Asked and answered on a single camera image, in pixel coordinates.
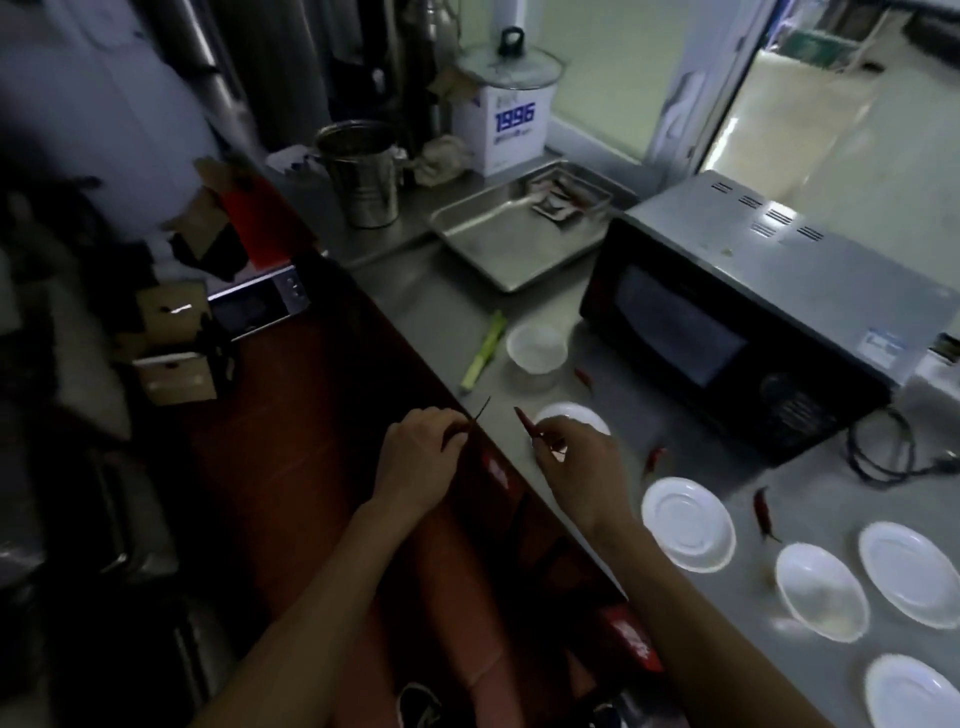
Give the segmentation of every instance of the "white box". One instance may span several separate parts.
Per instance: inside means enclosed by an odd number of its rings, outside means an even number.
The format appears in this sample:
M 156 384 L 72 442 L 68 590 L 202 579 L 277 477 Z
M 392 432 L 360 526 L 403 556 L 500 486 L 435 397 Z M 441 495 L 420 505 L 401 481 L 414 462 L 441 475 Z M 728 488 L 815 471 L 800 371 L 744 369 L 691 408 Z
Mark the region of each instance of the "white box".
M 453 133 L 473 152 L 472 168 L 489 177 L 543 154 L 556 90 L 481 86 L 471 101 L 455 104 Z

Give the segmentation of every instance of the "left hand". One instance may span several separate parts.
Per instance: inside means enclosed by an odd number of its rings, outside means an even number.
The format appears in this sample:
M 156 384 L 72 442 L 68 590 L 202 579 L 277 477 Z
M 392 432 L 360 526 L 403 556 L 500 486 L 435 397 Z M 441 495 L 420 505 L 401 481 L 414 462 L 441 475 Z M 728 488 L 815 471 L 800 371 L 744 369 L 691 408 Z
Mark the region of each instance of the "left hand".
M 444 447 L 444 435 L 467 423 L 460 412 L 429 407 L 413 409 L 402 422 L 390 425 L 380 449 L 371 503 L 384 506 L 391 518 L 412 530 L 444 499 L 467 443 L 467 433 L 459 432 Z

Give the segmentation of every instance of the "white saucer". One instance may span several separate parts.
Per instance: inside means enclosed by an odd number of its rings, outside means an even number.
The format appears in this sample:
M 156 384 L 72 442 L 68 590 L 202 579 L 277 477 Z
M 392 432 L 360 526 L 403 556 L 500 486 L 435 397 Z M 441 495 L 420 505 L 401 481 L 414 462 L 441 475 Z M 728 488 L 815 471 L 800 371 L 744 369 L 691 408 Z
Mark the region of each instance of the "white saucer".
M 871 523 L 860 533 L 860 560 L 908 617 L 936 629 L 960 625 L 960 574 L 926 536 L 899 523 Z
M 607 427 L 607 423 L 603 421 L 600 415 L 589 407 L 584 407 L 582 404 L 577 404 L 576 402 L 556 401 L 553 404 L 547 404 L 537 413 L 537 418 L 534 422 L 538 423 L 540 420 L 546 420 L 548 417 L 569 417 L 578 423 L 590 425 L 593 429 L 597 430 L 597 432 L 602 432 L 605 435 L 610 434 L 610 428 Z
M 720 571 L 733 558 L 736 531 L 720 498 L 699 483 L 665 477 L 647 489 L 643 525 L 681 569 Z
M 867 669 L 867 710 L 874 728 L 956 728 L 960 692 L 906 655 L 881 655 Z
M 818 635 L 852 643 L 870 628 L 870 603 L 853 572 L 814 544 L 790 544 L 774 569 L 780 601 Z

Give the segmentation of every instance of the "white bowl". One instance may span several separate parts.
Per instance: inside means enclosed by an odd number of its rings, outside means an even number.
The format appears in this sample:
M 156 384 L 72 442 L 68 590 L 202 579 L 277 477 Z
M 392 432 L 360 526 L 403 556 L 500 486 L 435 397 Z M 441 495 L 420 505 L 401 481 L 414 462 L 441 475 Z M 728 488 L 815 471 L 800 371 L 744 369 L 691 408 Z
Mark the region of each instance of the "white bowl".
M 794 619 L 818 635 L 852 643 L 870 627 L 863 587 L 840 559 L 813 544 L 790 544 L 777 557 L 777 591 Z
M 926 536 L 890 522 L 860 533 L 860 560 L 891 604 L 935 629 L 960 625 L 960 574 Z
M 605 435 L 610 434 L 610 428 L 607 427 L 607 423 L 594 412 L 589 407 L 584 407 L 582 404 L 577 404 L 572 401 L 557 401 L 553 404 L 547 404 L 540 412 L 537 413 L 537 417 L 534 422 L 540 422 L 541 420 L 546 420 L 550 417 L 569 417 L 571 420 L 576 420 L 578 423 L 584 423 L 585 425 L 590 425 L 597 432 L 602 432 Z
M 720 498 L 682 477 L 661 478 L 640 507 L 643 525 L 681 569 L 720 571 L 733 558 L 736 531 Z
M 566 361 L 566 341 L 554 328 L 523 324 L 507 335 L 507 354 L 527 374 L 545 375 Z
M 864 681 L 874 728 L 956 728 L 960 692 L 949 680 L 906 655 L 881 655 Z

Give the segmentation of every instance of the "countertop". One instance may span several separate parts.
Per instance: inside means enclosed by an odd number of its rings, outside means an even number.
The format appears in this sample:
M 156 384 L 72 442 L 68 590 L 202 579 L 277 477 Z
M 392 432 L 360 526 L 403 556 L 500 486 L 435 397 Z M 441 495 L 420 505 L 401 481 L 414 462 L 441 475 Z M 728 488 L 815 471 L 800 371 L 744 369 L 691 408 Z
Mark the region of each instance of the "countertop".
M 960 478 L 923 478 L 880 492 L 848 469 L 839 437 L 787 465 L 764 470 L 748 450 L 628 368 L 580 320 L 578 307 L 593 260 L 592 255 L 582 258 L 508 296 L 495 291 L 439 240 L 427 239 L 354 275 L 467 411 L 476 412 L 492 397 L 481 426 L 578 538 L 537 468 L 514 405 L 531 417 L 557 400 L 578 401 L 598 412 L 621 443 L 635 514 L 643 496 L 641 464 L 651 447 L 666 444 L 673 474 L 697 480 L 723 499 L 737 532 L 736 553 L 726 568 L 715 574 L 685 573 L 836 725 L 870 725 L 863 677 L 870 662 L 885 652 L 912 655 L 960 685 L 960 631 L 930 629 L 900 613 L 870 583 L 856 549 L 865 525 L 889 520 L 921 531 L 960 564 Z M 556 376 L 531 377 L 510 361 L 501 343 L 476 388 L 463 394 L 459 381 L 497 308 L 511 327 L 536 320 L 569 334 L 570 356 Z M 593 395 L 572 374 L 575 366 L 592 377 Z M 933 452 L 958 449 L 960 409 L 954 409 L 952 400 L 917 381 L 903 391 L 899 405 L 917 431 L 921 462 Z M 892 430 L 883 421 L 863 429 L 864 447 L 875 452 L 873 443 L 879 458 L 885 434 Z M 761 539 L 753 515 L 753 493 L 761 485 L 770 486 L 768 503 L 782 539 L 826 548 L 864 585 L 872 620 L 870 631 L 857 643 L 819 637 L 781 606 L 773 582 L 781 546 Z

